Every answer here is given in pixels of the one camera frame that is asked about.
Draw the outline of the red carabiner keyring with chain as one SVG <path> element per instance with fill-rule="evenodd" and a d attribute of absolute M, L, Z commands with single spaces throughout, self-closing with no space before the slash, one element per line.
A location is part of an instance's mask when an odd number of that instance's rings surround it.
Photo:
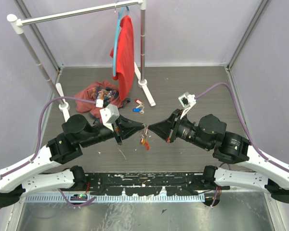
<path fill-rule="evenodd" d="M 149 150 L 149 143 L 147 140 L 148 135 L 148 128 L 147 125 L 144 125 L 144 129 L 140 131 L 140 144 L 148 151 Z"/>

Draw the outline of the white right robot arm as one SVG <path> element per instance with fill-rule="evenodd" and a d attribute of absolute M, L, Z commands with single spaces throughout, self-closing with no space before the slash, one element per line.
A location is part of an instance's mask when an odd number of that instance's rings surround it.
<path fill-rule="evenodd" d="M 277 201 L 289 204 L 289 164 L 273 158 L 263 158 L 251 141 L 226 130 L 227 124 L 209 114 L 198 123 L 190 122 L 182 110 L 177 109 L 161 122 L 148 129 L 168 143 L 180 138 L 206 151 L 220 162 L 250 169 L 236 172 L 215 166 L 206 166 L 201 182 L 204 188 L 243 187 L 270 194 Z"/>

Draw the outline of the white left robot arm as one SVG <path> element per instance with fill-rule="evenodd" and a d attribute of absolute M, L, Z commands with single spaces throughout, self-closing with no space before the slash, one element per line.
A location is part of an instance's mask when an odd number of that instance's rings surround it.
<path fill-rule="evenodd" d="M 63 132 L 42 146 L 31 156 L 0 169 L 0 208 L 18 202 L 29 194 L 52 189 L 81 191 L 87 185 L 82 167 L 73 166 L 62 172 L 45 171 L 66 164 L 82 155 L 86 148 L 110 139 L 117 144 L 145 128 L 143 123 L 119 116 L 112 128 L 98 123 L 90 125 L 82 115 L 71 116 L 63 125 Z"/>

